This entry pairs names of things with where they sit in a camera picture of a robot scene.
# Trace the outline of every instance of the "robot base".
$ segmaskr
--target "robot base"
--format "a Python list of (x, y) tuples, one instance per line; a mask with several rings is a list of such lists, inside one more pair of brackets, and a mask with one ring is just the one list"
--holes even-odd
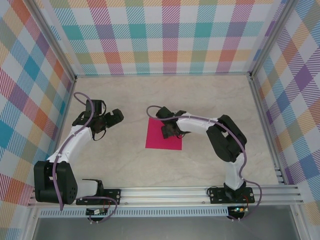
[(251, 187), (245, 187), (238, 198), (226, 196), (225, 187), (211, 187), (208, 189), (211, 204), (253, 204), (255, 202), (254, 192)]
[[(108, 197), (116, 200), (118, 205), (120, 204), (120, 198), (121, 198), (121, 189), (103, 189), (103, 192), (101, 194), (97, 194), (97, 197)], [(104, 199), (77, 199), (75, 202), (76, 205), (108, 205), (109, 203)]]

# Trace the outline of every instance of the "wire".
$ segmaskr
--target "wire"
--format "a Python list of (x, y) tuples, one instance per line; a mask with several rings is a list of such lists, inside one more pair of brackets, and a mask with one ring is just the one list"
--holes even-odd
[(116, 213), (116, 210), (117, 210), (117, 208), (118, 208), (118, 203), (117, 203), (117, 201), (116, 200), (114, 200), (113, 198), (111, 198), (111, 197), (107, 197), (107, 196), (84, 196), (84, 197), (82, 197), (82, 199), (105, 199), (105, 200), (109, 200), (109, 201), (112, 201), (112, 202), (114, 202), (114, 210), (111, 212), (111, 214), (109, 215), (109, 216), (106, 216), (106, 217), (104, 217), (102, 220), (100, 220), (100, 221), (93, 221), (92, 219), (91, 219), (91, 215), (89, 216), (89, 220), (91, 221), (91, 224), (92, 223), (95, 223), (95, 224), (98, 224), (98, 223), (103, 223), (103, 222), (105, 222), (106, 220), (108, 220), (109, 218), (111, 218), (111, 216), (112, 215), (114, 215), (115, 213)]
[(246, 200), (246, 209), (249, 209), (249, 200), (248, 200), (248, 197), (246, 195), (243, 195), (243, 197), (245, 198)]
[(150, 108), (158, 108), (158, 109), (161, 109), (162, 107), (161, 106), (157, 106), (157, 105), (151, 105), (151, 106), (148, 106), (146, 108), (146, 114), (148, 115), (149, 118), (151, 119), (154, 119), (154, 120), (158, 120), (158, 121), (168, 121), (168, 120), (173, 120), (173, 119), (196, 119), (196, 120), (201, 120), (201, 121), (205, 121), (205, 122), (211, 122), (211, 123), (214, 123), (214, 124), (217, 124), (218, 126), (220, 126), (221, 128), (223, 128), (224, 130), (226, 130), (228, 132), (228, 134), (233, 137), (233, 139), (236, 141), (236, 143), (239, 145), (242, 153), (243, 153), (243, 157), (244, 157), (244, 162), (242, 164), (242, 166), (240, 167), (240, 170), (239, 170), (239, 177), (246, 181), (247, 183), (249, 184), (254, 184), (258, 187), (259, 189), (259, 200), (256, 204), (256, 206), (254, 207), (254, 209), (246, 216), (244, 216), (242, 219), (244, 218), (248, 218), (249, 216), (252, 215), (252, 213), (254, 213), (257, 208), (259, 207), (260, 203), (261, 203), (261, 200), (262, 200), (262, 188), (261, 186), (254, 182), (254, 181), (249, 181), (247, 179), (245, 179), (243, 176), (242, 176), (242, 171), (244, 169), (244, 167), (246, 166), (247, 164), (247, 153), (246, 153), (246, 150), (244, 148), (244, 146), (242, 146), (241, 142), (239, 141), (239, 139), (234, 135), (234, 133), (229, 129), (227, 128), (226, 126), (224, 126), (222, 123), (218, 122), (218, 121), (215, 121), (215, 120), (212, 120), (212, 119), (209, 119), (209, 118), (205, 118), (205, 117), (200, 117), (200, 116), (173, 116), (173, 117), (168, 117), (168, 118), (157, 118), (157, 117), (153, 117), (151, 116), (151, 114), (149, 113), (149, 109)]
[(210, 197), (210, 194), (209, 194), (210, 188), (218, 188), (218, 187), (217, 187), (217, 186), (208, 187), (208, 188), (206, 189), (206, 194), (208, 195), (208, 197)]
[(95, 135), (93, 135), (92, 138), (93, 138), (94, 141), (97, 142), (97, 141), (99, 141), (100, 139), (102, 139), (102, 138), (106, 135), (106, 133), (107, 133), (107, 130), (104, 130), (104, 133), (103, 133), (102, 137), (100, 137), (98, 140), (95, 139)]
[(63, 153), (63, 150), (64, 148), (66, 147), (66, 145), (70, 142), (70, 140), (76, 136), (78, 133), (80, 133), (89, 123), (90, 121), (92, 120), (92, 118), (94, 117), (94, 112), (95, 112), (95, 108), (94, 108), (94, 104), (93, 102), (91, 101), (90, 97), (88, 97), (86, 94), (82, 93), (82, 92), (75, 92), (73, 94), (74, 98), (77, 99), (80, 103), (86, 105), (84, 102), (82, 102), (78, 97), (77, 95), (82, 95), (84, 97), (86, 97), (91, 105), (91, 115), (88, 119), (88, 121), (86, 121), (86, 123), (80, 127), (79, 130), (77, 130), (74, 134), (70, 135), (65, 141), (64, 143), (62, 144), (62, 146), (60, 147), (60, 150), (58, 152), (58, 154), (56, 155), (55, 159), (54, 159), (54, 162), (53, 162), (53, 167), (52, 167), (52, 179), (53, 179), (53, 185), (54, 185), (54, 189), (55, 189), (55, 192), (56, 192), (56, 195), (57, 195), (57, 198), (58, 198), (58, 201), (59, 201), (59, 205), (60, 205), (60, 211), (62, 211), (64, 209), (64, 204), (63, 204), (63, 201), (62, 201), (62, 197), (61, 197), (61, 194), (60, 194), (60, 190), (59, 190), (59, 187), (58, 187), (58, 182), (57, 182), (57, 176), (56, 176), (56, 170), (57, 170), (57, 163), (58, 163), (58, 159), (60, 158), (61, 154)]
[(184, 133), (182, 136), (179, 135), (179, 136), (176, 136), (176, 137), (177, 137), (178, 139), (183, 139), (185, 135), (186, 135), (186, 134)]
[[(106, 211), (108, 212), (108, 210), (109, 210), (109, 208), (110, 208), (110, 201), (108, 201), (108, 204), (109, 204), (109, 206), (108, 206), (108, 208), (106, 209)], [(105, 205), (106, 205), (106, 200), (103, 200), (103, 207), (102, 207), (102, 211), (104, 212), (105, 211)]]

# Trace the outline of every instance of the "gray floor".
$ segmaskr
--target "gray floor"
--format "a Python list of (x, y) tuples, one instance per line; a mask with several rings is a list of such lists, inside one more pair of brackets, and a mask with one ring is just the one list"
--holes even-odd
[(261, 206), (248, 219), (226, 217), (41, 218), (33, 240), (298, 240), (289, 206)]
[[(204, 117), (229, 115), (248, 140), (248, 164), (243, 175), (261, 185), (278, 184), (244, 75), (80, 78), (75, 91), (104, 100), (108, 111), (119, 108), (124, 115), (123, 122), (108, 129), (102, 140), (82, 150), (72, 166), (76, 178), (101, 179), (106, 187), (222, 185), (224, 162), (215, 154), (207, 136), (186, 135), (182, 151), (145, 148), (146, 108), (160, 105)], [(84, 109), (72, 99), (62, 139)]]

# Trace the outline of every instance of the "metal extrusion bar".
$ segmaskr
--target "metal extrusion bar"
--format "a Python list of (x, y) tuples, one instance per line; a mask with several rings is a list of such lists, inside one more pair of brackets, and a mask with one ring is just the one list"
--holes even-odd
[(49, 43), (50, 47), (52, 48), (53, 52), (55, 53), (57, 59), (61, 63), (62, 67), (68, 74), (68, 77), (72, 79), (74, 82), (76, 81), (76, 74), (73, 71), (65, 53), (62, 51), (59, 43), (57, 42), (57, 39), (55, 38), (55, 35), (51, 31), (50, 27), (48, 26), (44, 16), (42, 15), (40, 9), (38, 8), (37, 4), (34, 2), (34, 0), (24, 0), (24, 3), (26, 7), (29, 9), (32, 17), (38, 24), (41, 32), (45, 36), (47, 42)]
[(106, 78), (106, 77), (121, 77), (121, 78), (132, 78), (132, 77), (136, 77), (136, 76), (140, 76), (140, 77), (161, 77), (161, 76), (179, 76), (179, 77), (183, 77), (183, 76), (239, 76), (239, 75), (246, 75), (247, 72), (244, 71), (237, 71), (237, 72), (216, 72), (216, 73), (166, 73), (165, 75), (162, 73), (140, 73), (140, 74), (127, 74), (127, 75), (110, 75), (110, 74), (99, 74), (99, 75), (83, 75), (83, 74), (78, 74), (77, 77), (79, 79), (81, 78)]
[(22, 227), (20, 240), (33, 239), (41, 210), (38, 208), (29, 208), (26, 211), (28, 213), (27, 222), (24, 227)]
[[(104, 218), (114, 211), (110, 207), (106, 215), (95, 217)], [(226, 206), (198, 207), (118, 207), (112, 217), (115, 218), (150, 218), (150, 217), (225, 217), (228, 216)], [(85, 207), (68, 207), (62, 211), (58, 208), (42, 208), (39, 218), (87, 218)]]
[[(284, 168), (282, 162), (280, 161), (280, 155), (278, 153), (275, 140), (274, 140), (274, 138), (273, 138), (273, 136), (271, 134), (272, 131), (271, 131), (271, 128), (270, 128), (270, 125), (269, 125), (269, 122), (268, 122), (267, 115), (266, 115), (266, 113), (264, 111), (264, 108), (263, 108), (263, 105), (262, 105), (262, 99), (261, 99), (261, 97), (259, 95), (256, 83), (255, 83), (255, 81), (253, 81), (251, 79), (250, 76), (248, 76), (248, 80), (249, 80), (249, 86), (250, 86), (250, 90), (251, 90), (251, 93), (252, 93), (252, 97), (253, 97), (253, 100), (254, 100), (254, 103), (255, 103), (255, 106), (256, 106), (256, 110), (257, 110), (257, 113), (258, 113), (258, 116), (259, 116), (259, 119), (260, 119), (260, 122), (261, 122), (261, 126), (262, 126), (262, 129), (263, 129), (265, 140), (266, 140), (266, 143), (267, 143), (267, 146), (268, 146), (268, 149), (269, 149), (269, 152), (270, 152), (274, 167), (275, 167), (275, 169), (279, 168), (281, 173), (284, 173), (285, 168)], [(282, 180), (283, 180), (283, 182), (285, 184), (289, 183), (289, 180), (288, 180), (288, 178), (287, 178), (287, 176), (285, 174), (282, 174)]]
[[(257, 204), (260, 191), (258, 187), (250, 185), (255, 195)], [(121, 201), (119, 207), (232, 207), (236, 204), (210, 204), (207, 196), (208, 186), (195, 187), (125, 187), (121, 188)], [(300, 205), (302, 196), (296, 185), (263, 185), (261, 205)], [(58, 204), (36, 202), (34, 195), (31, 197), (30, 207), (33, 208), (59, 208)], [(79, 208), (75, 203), (65, 205), (65, 208)]]
[(297, 231), (299, 233), (299, 236), (302, 240), (311, 240), (311, 236), (308, 232), (308, 226), (307, 226), (307, 221), (306, 219), (308, 218), (306, 216), (305, 211), (303, 211), (303, 205), (291, 205), (291, 211), (292, 211), (292, 216), (297, 228)]
[(280, 167), (275, 167), (274, 171), (275, 171), (276, 178), (278, 179), (278, 183), (282, 184), (282, 185), (285, 184), (285, 180), (284, 180), (283, 174), (280, 170)]
[(58, 136), (57, 136), (56, 141), (55, 141), (54, 150), (57, 150), (59, 148), (60, 140), (61, 140), (61, 137), (62, 137), (62, 132), (63, 132), (63, 129), (65, 127), (67, 115), (68, 115), (69, 108), (70, 108), (70, 105), (71, 105), (71, 99), (74, 96), (76, 84), (77, 84), (77, 81), (72, 83), (72, 86), (71, 86), (71, 89), (70, 89), (70, 95), (69, 95), (68, 102), (67, 102), (67, 105), (66, 105), (66, 108), (65, 108), (65, 112), (64, 112), (64, 115), (63, 115), (62, 123), (61, 123), (61, 126), (59, 128), (60, 131), (58, 132)]
[(278, 40), (278, 37), (280, 36), (282, 30), (284, 29), (291, 13), (295, 9), (296, 5), (298, 4), (299, 0), (288, 0), (282, 10), (282, 13), (275, 23), (275, 26), (264, 46), (262, 49), (253, 69), (251, 75), (255, 77), (260, 70), (260, 68), (263, 66), (265, 60), (267, 59), (271, 49), (275, 45), (276, 41)]

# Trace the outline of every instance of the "colorful plaid pattern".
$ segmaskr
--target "colorful plaid pattern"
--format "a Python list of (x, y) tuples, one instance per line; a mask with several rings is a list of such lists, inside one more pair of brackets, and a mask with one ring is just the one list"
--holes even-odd
[(256, 80), (285, 173), (320, 234), (320, 1), (301, 0)]
[(275, 13), (275, 15), (274, 15), (269, 27), (268, 27), (268, 30), (265, 32), (265, 35), (264, 35), (263, 40), (262, 40), (262, 42), (261, 42), (261, 44), (260, 44), (260, 46), (258, 48), (258, 51), (256, 52), (256, 54), (255, 54), (255, 56), (253, 58), (253, 61), (252, 61), (251, 65), (250, 65), (250, 68), (249, 68), (248, 72), (252, 72), (252, 70), (253, 70), (253, 68), (254, 68), (254, 66), (255, 66), (255, 64), (256, 64), (256, 62), (257, 62), (257, 60), (258, 60), (258, 58), (259, 58), (259, 56), (261, 54), (261, 51), (265, 47), (265, 45), (266, 45), (266, 43), (267, 43), (267, 41), (268, 41), (268, 39), (270, 37), (270, 34), (274, 30), (276, 22), (278, 21), (278, 19), (279, 19), (281, 13), (282, 13), (287, 1), (288, 0), (281, 0), (281, 3), (279, 5), (278, 9), (276, 10), (276, 13)]
[(247, 72), (274, 0), (49, 0), (85, 75)]
[(15, 240), (33, 165), (54, 151), (72, 81), (23, 0), (0, 5), (0, 239)]

